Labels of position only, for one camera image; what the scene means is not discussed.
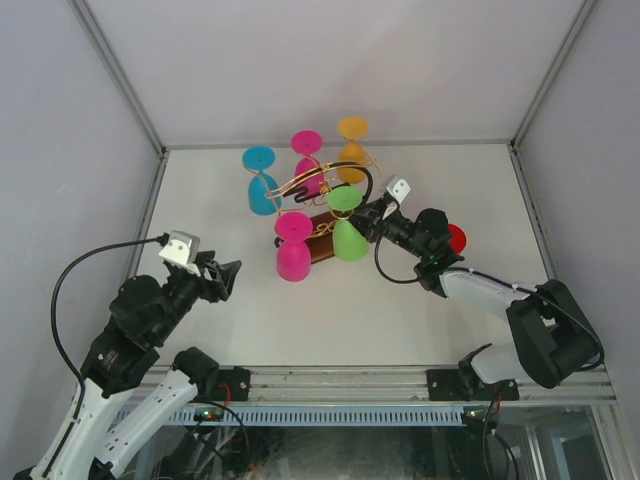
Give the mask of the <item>green plastic wine glass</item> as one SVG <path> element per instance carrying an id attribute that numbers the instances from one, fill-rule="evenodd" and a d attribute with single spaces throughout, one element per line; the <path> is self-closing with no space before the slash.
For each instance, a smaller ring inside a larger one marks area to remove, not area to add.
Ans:
<path id="1" fill-rule="evenodd" d="M 363 199 L 353 186 L 340 186 L 328 196 L 328 206 L 337 220 L 332 233 L 334 255 L 344 262 L 357 262 L 368 253 L 368 243 L 350 223 L 350 217 Z"/>

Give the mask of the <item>gold wire wine glass rack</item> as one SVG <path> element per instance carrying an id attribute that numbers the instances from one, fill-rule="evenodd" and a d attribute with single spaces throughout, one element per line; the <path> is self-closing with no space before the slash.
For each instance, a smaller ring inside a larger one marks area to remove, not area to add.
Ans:
<path id="1" fill-rule="evenodd" d="M 334 225 L 336 223 L 336 216 L 331 212 L 328 206 L 327 196 L 328 194 L 340 186 L 364 186 L 365 190 L 363 194 L 363 200 L 369 199 L 373 186 L 374 178 L 372 173 L 376 172 L 381 175 L 381 169 L 377 160 L 371 156 L 367 148 L 359 140 L 359 143 L 363 146 L 366 165 L 358 166 L 354 163 L 340 162 L 338 156 L 343 149 L 343 146 L 338 153 L 337 159 L 332 162 L 323 162 L 318 158 L 318 153 L 314 157 L 319 162 L 319 166 L 313 170 L 308 171 L 302 175 L 295 175 L 295 169 L 293 176 L 282 184 L 277 183 L 278 188 L 271 192 L 271 198 L 279 198 L 281 200 L 281 206 L 274 215 L 280 217 L 288 212 L 301 212 L 308 215 L 313 224 L 313 232 L 311 236 L 306 240 L 306 244 L 309 246 L 311 252 L 311 264 L 317 264 L 322 261 L 328 260 L 334 257 L 332 233 Z M 340 167 L 355 167 L 365 173 L 365 179 L 358 184 L 349 184 L 339 179 L 337 170 Z M 318 194 L 309 195 L 307 188 L 302 186 L 302 183 L 309 177 L 322 173 L 324 180 L 323 185 Z"/>

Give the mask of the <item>blue plastic wine glass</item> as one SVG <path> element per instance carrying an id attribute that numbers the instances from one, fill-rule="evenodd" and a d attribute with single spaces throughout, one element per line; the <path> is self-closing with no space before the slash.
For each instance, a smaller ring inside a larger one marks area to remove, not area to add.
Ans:
<path id="1" fill-rule="evenodd" d="M 275 160 L 275 152 L 267 146 L 251 147 L 242 155 L 243 167 L 253 175 L 247 195 L 249 208 L 256 215 L 273 215 L 281 206 L 279 198 L 271 198 L 271 192 L 278 188 L 277 182 L 266 173 Z"/>

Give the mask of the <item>orange plastic wine glass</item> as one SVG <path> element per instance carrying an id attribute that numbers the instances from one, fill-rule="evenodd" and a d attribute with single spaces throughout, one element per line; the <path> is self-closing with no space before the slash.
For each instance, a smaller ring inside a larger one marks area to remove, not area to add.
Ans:
<path id="1" fill-rule="evenodd" d="M 338 132 L 346 140 L 338 160 L 365 166 L 366 156 L 359 140 L 368 133 L 367 121 L 359 116 L 345 117 L 338 123 Z M 358 184 L 365 179 L 365 173 L 355 167 L 340 167 L 337 175 L 341 181 L 349 184 Z"/>

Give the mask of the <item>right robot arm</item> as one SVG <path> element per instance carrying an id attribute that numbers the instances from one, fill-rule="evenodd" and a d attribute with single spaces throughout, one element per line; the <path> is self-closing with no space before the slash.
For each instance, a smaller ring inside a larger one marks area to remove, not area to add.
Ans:
<path id="1" fill-rule="evenodd" d="M 413 280 L 425 291 L 475 305 L 508 325 L 510 342 L 487 343 L 459 361 L 466 396 L 480 399 L 494 386 L 524 378 L 553 389 L 604 363 L 604 346 L 564 283 L 550 279 L 529 289 L 461 266 L 443 211 L 424 209 L 410 220 L 396 200 L 383 197 L 358 207 L 349 222 L 374 246 L 388 240 L 416 257 Z"/>

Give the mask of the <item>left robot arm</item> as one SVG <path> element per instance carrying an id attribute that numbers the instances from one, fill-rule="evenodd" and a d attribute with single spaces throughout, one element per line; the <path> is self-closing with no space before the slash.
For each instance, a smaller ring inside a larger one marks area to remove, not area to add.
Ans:
<path id="1" fill-rule="evenodd" d="M 91 343 L 80 383 L 52 444 L 17 479 L 117 479 L 170 415 L 219 387 L 219 365 L 196 347 L 179 352 L 155 390 L 124 420 L 115 418 L 159 358 L 158 350 L 194 304 L 229 299 L 242 266 L 220 264 L 212 251 L 195 257 L 194 271 L 170 265 L 165 284 L 149 275 L 125 281 L 110 318 Z"/>

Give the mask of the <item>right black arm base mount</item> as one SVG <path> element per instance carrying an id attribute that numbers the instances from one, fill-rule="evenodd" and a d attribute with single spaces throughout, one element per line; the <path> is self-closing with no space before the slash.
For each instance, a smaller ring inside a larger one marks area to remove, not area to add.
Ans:
<path id="1" fill-rule="evenodd" d="M 426 371 L 428 396 L 431 401 L 467 401 L 468 395 L 458 369 L 429 369 Z"/>

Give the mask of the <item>pink plastic wine glass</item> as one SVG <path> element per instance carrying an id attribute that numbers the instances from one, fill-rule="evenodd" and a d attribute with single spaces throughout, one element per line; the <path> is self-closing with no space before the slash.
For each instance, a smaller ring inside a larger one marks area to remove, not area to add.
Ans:
<path id="1" fill-rule="evenodd" d="M 311 252 L 306 240 L 313 232 L 311 219 L 301 212 L 281 215 L 275 225 L 276 235 L 281 239 L 276 253 L 276 271 L 288 282 L 300 282 L 311 271 Z"/>
<path id="2" fill-rule="evenodd" d="M 302 130 L 291 138 L 291 148 L 301 156 L 295 168 L 295 175 L 302 175 L 319 166 L 319 162 L 314 157 L 323 146 L 322 136 L 314 130 Z M 315 174 L 302 183 L 307 188 L 309 195 L 318 194 L 323 185 L 323 174 Z"/>

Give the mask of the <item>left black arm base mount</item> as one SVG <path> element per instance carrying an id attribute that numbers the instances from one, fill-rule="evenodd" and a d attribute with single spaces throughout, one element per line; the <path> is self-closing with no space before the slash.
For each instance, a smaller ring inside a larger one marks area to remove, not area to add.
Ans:
<path id="1" fill-rule="evenodd" d="M 251 388 L 251 371 L 246 368 L 232 367 L 219 370 L 217 385 L 212 393 L 214 401 L 247 402 Z"/>

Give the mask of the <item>red plastic wine glass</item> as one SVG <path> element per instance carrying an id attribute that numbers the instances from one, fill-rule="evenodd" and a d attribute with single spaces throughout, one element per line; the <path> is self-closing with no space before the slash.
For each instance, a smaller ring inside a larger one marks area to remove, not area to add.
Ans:
<path id="1" fill-rule="evenodd" d="M 448 224 L 448 229 L 451 233 L 449 244 L 452 250 L 456 254 L 461 254 L 467 246 L 467 236 L 465 232 L 457 225 L 451 223 Z"/>

